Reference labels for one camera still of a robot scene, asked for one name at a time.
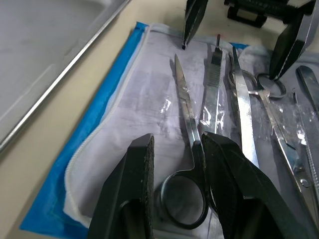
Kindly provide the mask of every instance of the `table surface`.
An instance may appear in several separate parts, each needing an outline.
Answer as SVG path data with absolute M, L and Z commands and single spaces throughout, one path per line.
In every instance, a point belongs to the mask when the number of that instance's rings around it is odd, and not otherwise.
M 52 163 L 67 142 L 104 80 L 136 21 L 183 29 L 186 0 L 132 0 L 91 47 L 36 116 L 0 155 L 0 239 L 48 239 L 18 229 Z M 224 40 L 275 46 L 284 26 L 268 19 L 261 29 L 227 19 L 223 0 L 210 0 L 198 34 Z M 319 52 L 316 35 L 310 51 Z

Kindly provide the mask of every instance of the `scissors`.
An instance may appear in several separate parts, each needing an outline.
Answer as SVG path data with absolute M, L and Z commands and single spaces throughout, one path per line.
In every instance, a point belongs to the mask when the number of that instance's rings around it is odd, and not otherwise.
M 168 176 L 162 184 L 159 200 L 160 200 L 161 206 L 164 209 L 164 212 L 176 226 L 191 230 L 198 227 L 204 222 L 208 214 L 209 203 L 211 203 L 213 208 L 214 208 L 213 206 L 214 204 L 213 204 L 213 199 L 210 193 L 210 187 L 208 186 L 208 183 L 207 183 L 204 150 L 203 150 L 203 146 L 201 144 L 199 132 L 197 129 L 197 124 L 196 124 L 194 112 L 192 109 L 191 100 L 190 100 L 188 88 L 185 81 L 185 76 L 177 55 L 175 55 L 175 70 L 176 70 L 176 78 L 177 78 L 178 97 L 179 97 L 179 102 L 180 102 L 182 114 L 183 114 L 185 125 L 186 125 L 186 131 L 188 135 L 189 144 L 191 147 L 191 154 L 193 158 L 193 168 L 190 170 L 181 170 Z M 166 187 L 169 181 L 171 181 L 175 177 L 184 177 L 184 178 L 190 179 L 192 182 L 195 183 L 195 185 L 198 187 L 198 189 L 201 192 L 201 196 L 203 199 L 203 208 L 202 208 L 201 215 L 194 223 L 185 224 L 178 221 L 175 217 L 173 217 L 170 214 L 167 208 L 167 204 L 165 202 Z
M 286 88 L 285 85 L 277 80 L 274 82 L 280 91 L 280 95 L 276 95 L 271 93 L 269 90 L 265 89 L 260 83 L 260 77 L 267 77 L 267 74 L 259 74 L 257 77 L 254 77 L 251 73 L 242 70 L 243 74 L 248 77 L 253 83 L 254 89 L 249 91 L 249 94 L 258 96 L 261 102 L 266 109 L 268 118 L 270 120 L 273 131 L 276 135 L 277 143 L 279 149 L 281 150 L 283 157 L 285 159 L 285 165 L 289 171 L 291 178 L 293 179 L 295 189 L 298 192 L 303 203 L 306 205 L 308 209 L 308 213 L 311 215 L 313 219 L 313 223 L 318 226 L 319 224 L 319 215 L 318 215 L 318 204 L 316 200 L 316 194 L 313 182 L 311 178 L 307 175 L 304 164 L 302 160 L 299 158 L 296 148 L 291 141 L 290 136 L 287 131 L 284 129 L 284 126 L 279 123 L 278 116 L 274 112 L 271 106 L 270 99 L 280 99 L 285 96 Z M 229 73 L 229 80 L 231 84 L 233 81 L 233 72 Z

